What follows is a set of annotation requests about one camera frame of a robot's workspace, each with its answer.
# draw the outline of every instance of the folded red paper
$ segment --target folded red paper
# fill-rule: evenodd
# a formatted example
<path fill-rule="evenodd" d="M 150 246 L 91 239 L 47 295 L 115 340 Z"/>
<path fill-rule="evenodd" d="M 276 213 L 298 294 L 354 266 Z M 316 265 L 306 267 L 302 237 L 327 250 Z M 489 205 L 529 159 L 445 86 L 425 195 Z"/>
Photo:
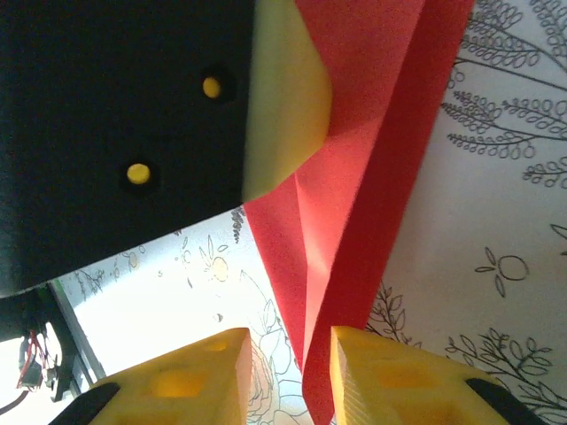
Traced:
<path fill-rule="evenodd" d="M 366 324 L 472 3 L 298 0 L 333 83 L 329 137 L 245 208 L 316 424 L 330 326 Z"/>

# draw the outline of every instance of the cream foam pad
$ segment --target cream foam pad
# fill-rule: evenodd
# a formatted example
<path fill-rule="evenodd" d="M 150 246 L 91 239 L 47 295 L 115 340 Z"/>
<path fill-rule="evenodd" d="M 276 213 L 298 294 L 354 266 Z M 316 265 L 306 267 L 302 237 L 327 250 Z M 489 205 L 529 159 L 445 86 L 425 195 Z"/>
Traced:
<path fill-rule="evenodd" d="M 258 0 L 243 200 L 274 189 L 320 149 L 331 84 L 293 0 Z"/>

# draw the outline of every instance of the fern illustration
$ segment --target fern illustration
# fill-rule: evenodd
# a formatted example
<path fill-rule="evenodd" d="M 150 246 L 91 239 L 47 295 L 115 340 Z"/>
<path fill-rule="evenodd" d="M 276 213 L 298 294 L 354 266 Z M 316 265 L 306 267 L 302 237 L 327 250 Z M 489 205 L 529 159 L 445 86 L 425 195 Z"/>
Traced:
<path fill-rule="evenodd" d="M 513 27 L 524 17 L 516 6 L 502 0 L 478 0 L 476 6 L 478 11 L 473 14 L 474 19 L 502 29 Z"/>
<path fill-rule="evenodd" d="M 567 69 L 567 7 L 558 0 L 530 0 L 541 28 L 545 31 L 551 54 L 563 61 Z"/>
<path fill-rule="evenodd" d="M 366 330 L 393 341 L 421 348 L 421 341 L 414 341 L 403 330 L 406 327 L 406 309 L 402 308 L 403 296 L 392 296 L 392 287 L 380 285 L 376 300 L 372 306 Z"/>
<path fill-rule="evenodd" d="M 530 0 L 530 6 L 540 26 L 545 30 L 546 50 L 513 34 L 514 26 L 524 14 L 509 2 L 477 0 L 469 16 L 462 38 L 461 52 L 457 56 L 448 83 L 450 89 L 466 79 L 466 65 L 482 66 L 502 73 L 567 92 L 567 86 L 535 78 L 525 72 L 540 64 L 543 58 L 567 73 L 565 61 L 565 6 L 561 0 Z"/>
<path fill-rule="evenodd" d="M 532 337 L 520 342 L 494 328 L 479 337 L 478 344 L 465 335 L 460 335 L 460 341 L 449 337 L 445 351 L 458 355 L 472 367 L 484 369 L 543 421 L 567 423 L 567 398 L 541 380 L 553 366 L 548 358 L 551 348 L 538 346 Z"/>
<path fill-rule="evenodd" d="M 450 118 L 475 134 L 448 134 L 447 139 L 458 148 L 478 155 L 519 159 L 535 157 L 535 141 L 567 142 L 567 122 L 564 118 L 567 115 L 567 101 L 514 98 L 496 104 L 470 92 L 454 91 L 453 96 L 458 104 L 445 102 L 441 108 Z M 535 127 L 535 130 L 524 131 L 502 125 L 499 118 L 503 113 Z M 552 170 L 530 167 L 524 172 L 524 179 L 539 183 L 543 178 L 539 174 L 546 171 Z"/>
<path fill-rule="evenodd" d="M 230 217 L 232 219 L 232 234 L 234 236 L 234 242 L 240 242 L 240 231 L 242 230 L 242 225 L 245 220 L 246 212 L 243 206 L 239 206 L 230 212 Z"/>
<path fill-rule="evenodd" d="M 567 101 L 514 98 L 510 102 L 503 101 L 502 109 L 538 130 L 545 130 L 567 142 Z"/>
<path fill-rule="evenodd" d="M 557 186 L 567 189 L 567 157 L 528 166 L 523 178 L 533 184 L 543 184 L 546 188 Z"/>

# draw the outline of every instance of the electrical wires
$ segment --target electrical wires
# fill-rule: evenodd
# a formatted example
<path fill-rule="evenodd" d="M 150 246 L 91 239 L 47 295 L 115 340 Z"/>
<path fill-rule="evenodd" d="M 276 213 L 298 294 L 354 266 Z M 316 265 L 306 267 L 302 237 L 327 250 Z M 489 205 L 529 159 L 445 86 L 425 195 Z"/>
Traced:
<path fill-rule="evenodd" d="M 34 330 L 31 330 L 29 332 L 29 337 L 27 339 L 24 339 L 24 341 L 22 342 L 22 345 L 20 346 L 20 363 L 22 360 L 24 361 L 23 366 L 21 366 L 19 372 L 19 379 L 18 383 L 16 384 L 16 388 L 28 387 L 30 390 L 32 390 L 41 386 L 43 379 L 42 371 L 46 370 L 49 366 L 49 353 L 47 351 L 47 345 L 45 343 L 46 338 L 43 335 L 42 337 L 45 349 L 43 349 L 42 345 L 39 343 L 37 334 Z M 22 351 L 26 352 L 23 359 L 21 356 Z M 39 365 L 36 365 L 35 359 L 38 356 L 41 363 Z M 32 377 L 35 376 L 35 372 L 32 373 L 33 370 L 39 373 L 37 376 L 37 381 L 33 380 L 32 382 L 30 382 L 30 377 L 28 375 L 31 375 Z"/>
<path fill-rule="evenodd" d="M 0 416 L 2 416 L 4 413 L 8 413 L 10 412 L 14 407 L 18 407 L 18 405 L 24 401 L 24 399 L 27 397 L 27 394 L 29 393 L 29 391 L 27 390 L 23 390 L 21 392 L 21 394 L 19 394 L 18 398 L 16 398 L 14 401 L 12 401 L 10 404 L 4 406 L 4 407 L 0 407 Z"/>

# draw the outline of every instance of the cable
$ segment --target cable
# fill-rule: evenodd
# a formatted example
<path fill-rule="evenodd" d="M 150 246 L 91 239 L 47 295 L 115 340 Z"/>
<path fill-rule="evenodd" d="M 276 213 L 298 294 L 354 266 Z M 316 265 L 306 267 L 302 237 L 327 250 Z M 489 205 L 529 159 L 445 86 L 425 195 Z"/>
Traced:
<path fill-rule="evenodd" d="M 28 338 L 29 338 L 29 342 L 28 342 L 28 346 L 27 346 L 26 360 L 25 360 L 24 366 L 22 367 L 22 369 L 19 372 L 19 379 L 18 379 L 18 383 L 16 384 L 16 388 L 22 387 L 24 377 L 26 376 L 26 373 L 29 370 L 30 366 L 35 363 L 35 357 L 38 354 L 39 354 L 40 360 L 42 362 L 41 362 L 41 365 L 40 365 L 41 369 L 40 369 L 40 373 L 39 373 L 38 383 L 35 386 L 35 388 L 38 388 L 38 387 L 41 386 L 42 381 L 43 381 L 43 370 L 47 368 L 47 356 L 45 355 L 45 352 L 43 351 L 42 346 L 39 344 L 39 341 L 37 340 L 37 335 L 35 334 L 34 330 L 31 330 L 29 332 Z"/>
<path fill-rule="evenodd" d="M 4 413 L 10 412 L 14 407 L 17 407 L 22 401 L 24 401 L 24 398 L 27 397 L 28 393 L 29 391 L 23 390 L 21 394 L 19 394 L 18 398 L 16 398 L 14 401 L 4 407 L 0 407 L 0 416 L 2 416 Z"/>

